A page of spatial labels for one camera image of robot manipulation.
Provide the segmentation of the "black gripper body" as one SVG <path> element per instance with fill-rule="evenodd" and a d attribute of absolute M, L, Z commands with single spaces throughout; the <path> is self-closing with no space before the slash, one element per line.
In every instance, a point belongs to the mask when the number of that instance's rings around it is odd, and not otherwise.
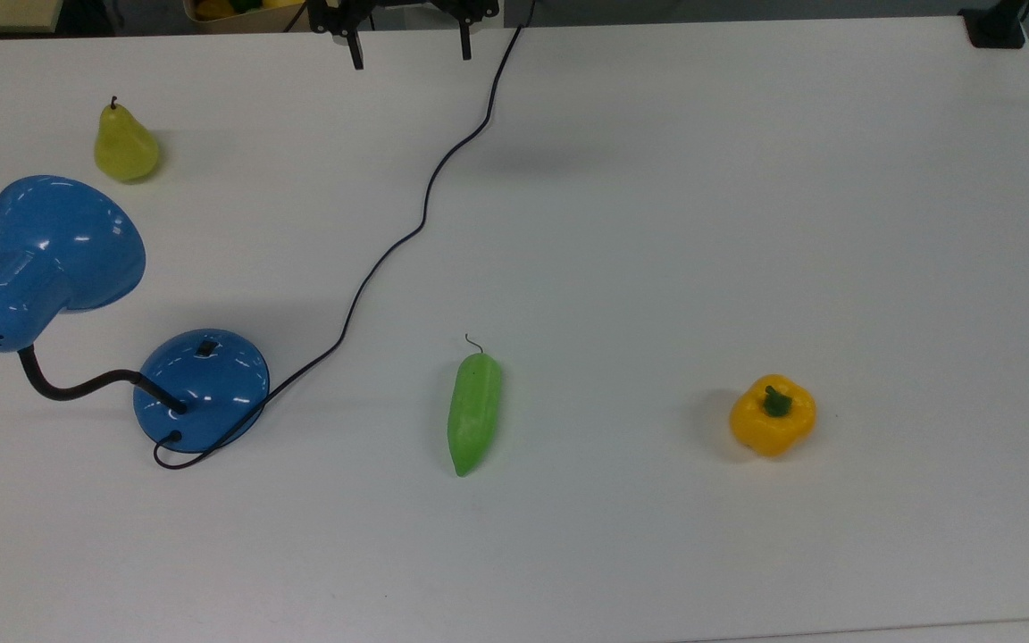
<path fill-rule="evenodd" d="M 497 17 L 498 1 L 307 1 L 310 29 L 348 36 L 371 16 L 376 9 L 395 9 L 412 5 L 431 5 L 457 23 L 473 25 L 486 17 Z"/>

